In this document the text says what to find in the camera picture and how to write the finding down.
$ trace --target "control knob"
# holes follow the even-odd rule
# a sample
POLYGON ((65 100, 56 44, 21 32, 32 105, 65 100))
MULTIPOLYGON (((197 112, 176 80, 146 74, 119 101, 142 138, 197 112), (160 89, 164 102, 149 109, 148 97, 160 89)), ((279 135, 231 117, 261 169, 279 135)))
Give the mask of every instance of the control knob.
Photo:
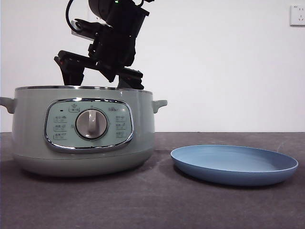
POLYGON ((96 139, 105 133, 107 119, 100 111, 86 110, 78 116, 76 129, 81 136, 87 139, 96 139))

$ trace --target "dark gray table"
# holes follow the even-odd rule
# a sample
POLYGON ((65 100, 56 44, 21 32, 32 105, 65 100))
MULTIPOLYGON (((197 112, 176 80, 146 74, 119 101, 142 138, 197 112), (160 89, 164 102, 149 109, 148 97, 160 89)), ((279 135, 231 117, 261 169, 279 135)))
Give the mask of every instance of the dark gray table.
POLYGON ((305 133, 157 133, 141 167, 88 178, 21 170, 1 134, 2 229, 304 229, 305 133), (299 168, 268 187, 222 186, 189 177, 170 151, 197 144, 252 146, 290 155, 299 168))

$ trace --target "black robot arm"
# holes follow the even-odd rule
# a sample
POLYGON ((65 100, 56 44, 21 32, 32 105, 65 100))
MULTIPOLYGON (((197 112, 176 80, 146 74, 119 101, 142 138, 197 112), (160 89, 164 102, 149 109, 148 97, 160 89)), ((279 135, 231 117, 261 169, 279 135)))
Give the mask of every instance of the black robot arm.
MULTIPOLYGON (((88 49, 89 57, 60 51, 54 58, 65 85, 81 85, 84 69, 90 68, 100 71, 109 82, 113 82, 118 75, 118 87, 144 88, 141 84, 143 74, 126 68, 134 61, 135 40, 144 18, 149 15, 141 8, 143 1, 135 5, 132 0, 89 0, 92 12, 106 24, 80 19, 76 19, 74 25, 69 24, 73 34, 93 40, 93 43, 88 49)), ((68 3, 66 15, 72 2, 70 0, 68 3)))

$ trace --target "plate rim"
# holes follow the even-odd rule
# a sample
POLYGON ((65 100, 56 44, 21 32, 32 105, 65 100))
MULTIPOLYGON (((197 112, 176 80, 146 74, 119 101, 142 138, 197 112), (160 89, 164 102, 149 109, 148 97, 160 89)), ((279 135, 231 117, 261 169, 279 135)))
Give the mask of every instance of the plate rim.
POLYGON ((204 169, 210 169, 210 170, 216 170, 216 171, 222 171, 222 172, 234 172, 234 173, 255 173, 255 174, 259 174, 259 173, 278 173, 278 172, 284 172, 284 171, 289 171, 289 170, 294 170, 294 169, 297 169, 298 166, 299 166, 299 162, 291 157, 291 156, 288 156, 286 154, 282 154, 282 153, 279 153, 279 152, 275 152, 275 151, 272 151, 272 150, 266 150, 266 149, 259 149, 259 148, 254 148, 254 147, 249 147, 249 146, 233 146, 233 145, 192 145, 192 146, 182 146, 182 147, 179 147, 179 148, 176 148, 174 150, 171 151, 171 158, 174 160, 174 161, 178 161, 180 163, 183 163, 185 165, 188 165, 188 166, 193 166, 193 167, 198 167, 198 168, 204 168, 204 169), (193 165, 193 164, 189 164, 189 163, 186 163, 186 162, 183 162, 181 160, 178 160, 177 158, 175 158, 173 156, 173 153, 176 151, 176 150, 179 150, 179 149, 183 149, 183 148, 189 148, 189 147, 195 147, 195 146, 228 146, 228 147, 238 147, 238 148, 249 148, 249 149, 255 149, 255 150, 263 150, 263 151, 268 151, 268 152, 271 152, 271 153, 275 153, 275 154, 280 154, 280 155, 283 155, 283 156, 286 156, 290 159, 293 159, 295 162, 296 162, 296 165, 291 167, 291 168, 286 168, 286 169, 280 169, 280 170, 274 170, 274 171, 254 171, 254 172, 248 172, 248 171, 236 171, 236 170, 224 170, 224 169, 216 169, 216 168, 209 168, 209 167, 202 167, 202 166, 196 166, 196 165, 193 165))

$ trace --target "electrical socket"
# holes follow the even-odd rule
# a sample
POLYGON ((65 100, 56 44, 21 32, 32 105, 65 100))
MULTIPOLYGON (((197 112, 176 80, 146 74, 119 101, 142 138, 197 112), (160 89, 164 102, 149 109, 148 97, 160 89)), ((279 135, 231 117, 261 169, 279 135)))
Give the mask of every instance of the electrical socket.
POLYGON ((305 26, 305 5, 294 5, 290 7, 290 25, 305 26))

